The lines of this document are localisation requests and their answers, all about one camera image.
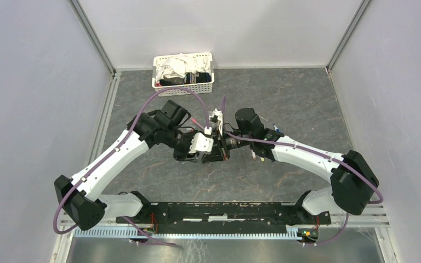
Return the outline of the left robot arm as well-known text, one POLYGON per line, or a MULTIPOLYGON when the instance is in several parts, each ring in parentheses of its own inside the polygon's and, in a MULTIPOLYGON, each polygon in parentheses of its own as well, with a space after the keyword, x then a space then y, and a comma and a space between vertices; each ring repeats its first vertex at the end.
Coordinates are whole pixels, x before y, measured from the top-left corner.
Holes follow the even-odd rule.
POLYGON ((53 227, 58 234, 58 217, 65 212, 80 230, 89 230, 103 218, 130 216, 137 223, 150 217, 150 208, 133 193, 105 195, 103 190, 132 161, 155 145, 164 144, 179 157, 195 157, 212 148, 211 128, 181 131, 188 110, 168 100, 160 110, 140 111, 116 141, 97 159, 71 177, 54 181, 59 205, 53 227))

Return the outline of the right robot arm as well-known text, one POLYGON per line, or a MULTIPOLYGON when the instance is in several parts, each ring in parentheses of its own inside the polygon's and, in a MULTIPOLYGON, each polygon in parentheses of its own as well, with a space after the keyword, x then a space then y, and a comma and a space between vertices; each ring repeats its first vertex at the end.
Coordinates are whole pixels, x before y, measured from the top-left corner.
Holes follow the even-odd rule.
POLYGON ((214 127, 207 125, 204 132, 214 144, 202 161, 227 161, 232 150, 248 146, 253 157, 288 163, 324 179, 327 187, 309 190, 298 199, 294 215, 302 224, 327 211, 361 215, 367 205, 383 202, 379 180, 360 153, 329 152, 298 142, 277 128, 264 127, 253 108, 238 110, 235 119, 237 128, 228 131, 222 109, 210 114, 208 124, 214 127))

